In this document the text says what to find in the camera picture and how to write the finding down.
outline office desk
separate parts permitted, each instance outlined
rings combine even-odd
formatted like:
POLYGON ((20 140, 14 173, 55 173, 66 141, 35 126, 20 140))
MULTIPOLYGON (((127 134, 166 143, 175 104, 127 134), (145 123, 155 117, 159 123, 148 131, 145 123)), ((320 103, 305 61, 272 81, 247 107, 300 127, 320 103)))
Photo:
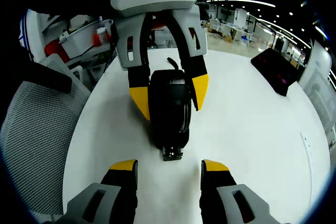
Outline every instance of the office desk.
MULTIPOLYGON (((172 69, 167 57, 179 62, 177 49, 149 50, 151 71, 172 69)), ((327 138, 313 105, 297 83, 287 97, 275 93, 249 58, 209 51, 205 62, 209 87, 203 108, 193 109, 183 157, 171 162, 162 161, 149 143, 148 122, 129 95, 127 72, 117 60, 109 66, 72 136, 64 172, 65 210, 112 164, 136 158, 134 223, 202 223, 201 160, 210 159, 228 166, 238 184, 269 203, 277 220, 300 221, 330 169, 327 138), (311 146, 312 173, 301 134, 311 146)))
POLYGON ((238 32, 239 32, 239 33, 242 33, 243 35, 246 35, 247 38, 248 38, 248 41, 250 41, 250 37, 251 37, 252 34, 246 32, 246 31, 244 31, 244 30, 242 30, 242 29, 240 29, 240 28, 238 28, 238 27, 231 26, 231 25, 229 25, 229 24, 224 24, 224 23, 222 23, 222 25, 223 25, 223 26, 226 26, 226 27, 228 27, 228 28, 230 28, 230 29, 236 30, 236 34, 235 34, 235 36, 234 36, 233 41, 236 40, 236 37, 237 37, 238 32))

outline black cable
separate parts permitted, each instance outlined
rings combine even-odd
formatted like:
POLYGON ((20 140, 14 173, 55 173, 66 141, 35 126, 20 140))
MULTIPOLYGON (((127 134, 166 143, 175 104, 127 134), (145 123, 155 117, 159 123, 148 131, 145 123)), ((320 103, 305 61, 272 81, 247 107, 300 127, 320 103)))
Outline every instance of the black cable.
POLYGON ((177 65, 176 61, 173 60, 172 58, 168 57, 167 61, 175 68, 175 70, 179 69, 179 66, 177 65))

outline office floor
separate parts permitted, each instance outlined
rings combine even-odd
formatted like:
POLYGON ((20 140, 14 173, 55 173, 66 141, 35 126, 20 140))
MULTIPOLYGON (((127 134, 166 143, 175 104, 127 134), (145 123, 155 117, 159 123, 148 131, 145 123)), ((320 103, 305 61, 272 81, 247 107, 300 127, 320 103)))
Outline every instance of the office floor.
POLYGON ((228 52, 230 54, 241 55, 253 58, 260 52, 267 49, 267 45, 260 42, 251 42, 247 46, 242 41, 226 42, 221 36, 207 32, 208 50, 228 52))

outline cardboard box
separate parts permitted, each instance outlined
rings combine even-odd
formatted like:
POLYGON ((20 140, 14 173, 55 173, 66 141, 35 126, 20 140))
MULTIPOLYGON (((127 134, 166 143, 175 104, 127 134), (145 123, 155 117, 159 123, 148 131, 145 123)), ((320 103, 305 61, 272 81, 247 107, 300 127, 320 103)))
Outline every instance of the cardboard box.
POLYGON ((231 37, 231 36, 225 36, 225 37, 224 37, 224 40, 225 40, 226 42, 232 43, 232 37, 231 37))

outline gray mesh chair back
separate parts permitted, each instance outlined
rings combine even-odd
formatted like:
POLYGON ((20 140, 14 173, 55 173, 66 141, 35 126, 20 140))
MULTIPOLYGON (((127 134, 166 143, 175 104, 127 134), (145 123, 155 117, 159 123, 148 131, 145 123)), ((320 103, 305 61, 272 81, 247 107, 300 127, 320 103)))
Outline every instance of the gray mesh chair back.
POLYGON ((67 152, 90 95, 58 55, 49 56, 43 65, 71 77, 71 93, 23 82, 8 108, 0 134, 0 148, 11 179, 40 222, 63 214, 67 152))

